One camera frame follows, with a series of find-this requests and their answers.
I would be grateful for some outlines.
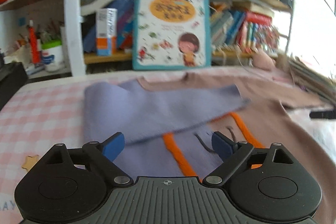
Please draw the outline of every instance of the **cartoon girl illustration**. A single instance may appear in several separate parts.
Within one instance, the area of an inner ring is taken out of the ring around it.
[[[146,57],[147,49],[142,47],[139,51],[139,60],[142,61]]]
[[[183,62],[187,67],[195,67],[195,52],[198,52],[200,42],[193,33],[184,33],[178,40],[178,48],[183,54]]]

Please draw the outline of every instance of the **plush toy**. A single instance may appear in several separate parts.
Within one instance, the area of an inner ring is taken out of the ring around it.
[[[253,66],[259,69],[271,71],[275,68],[275,61],[270,58],[263,50],[253,54]]]

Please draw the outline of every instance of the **green cup lid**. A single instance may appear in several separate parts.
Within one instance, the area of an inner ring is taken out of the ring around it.
[[[41,45],[41,48],[43,50],[49,49],[49,48],[55,48],[58,46],[62,46],[62,41],[61,40],[51,40],[49,42],[46,42]]]

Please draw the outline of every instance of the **crosshair mark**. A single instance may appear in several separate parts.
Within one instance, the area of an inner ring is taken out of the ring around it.
[[[174,182],[172,182],[171,180],[165,180],[165,181],[162,182],[162,183],[164,183],[164,184],[166,184],[166,185],[170,185],[170,184],[172,184],[172,183],[174,183]]]

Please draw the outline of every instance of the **white jar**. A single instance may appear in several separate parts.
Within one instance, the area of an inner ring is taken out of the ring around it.
[[[64,68],[64,57],[61,40],[52,40],[42,44],[42,61],[48,72]]]

